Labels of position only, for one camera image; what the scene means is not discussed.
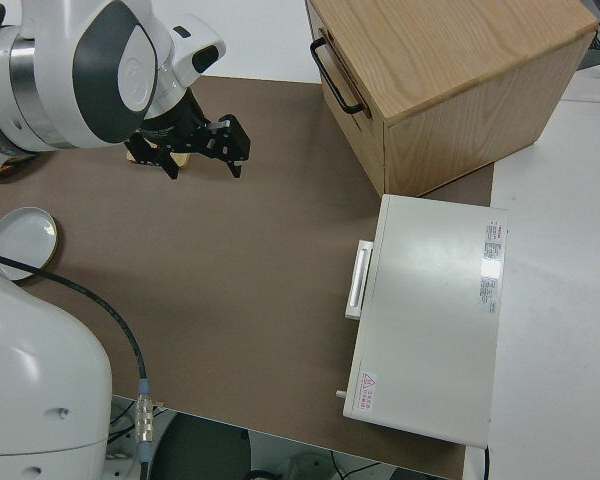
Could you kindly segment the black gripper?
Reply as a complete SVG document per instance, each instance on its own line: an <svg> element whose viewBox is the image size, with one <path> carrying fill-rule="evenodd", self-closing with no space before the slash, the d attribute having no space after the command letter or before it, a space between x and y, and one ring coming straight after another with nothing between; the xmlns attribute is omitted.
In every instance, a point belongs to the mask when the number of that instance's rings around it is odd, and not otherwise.
<svg viewBox="0 0 600 480"><path fill-rule="evenodd" d="M161 146L184 145L192 135L197 153L224 162L234 178L241 177L242 165L249 160L250 138L232 114L206 124L206 117L193 94L185 94L167 112L145 119L140 134L134 133L124 145L135 163L160 167L170 179L176 180L179 166L171 152ZM147 140L160 146L152 146Z"/></svg>

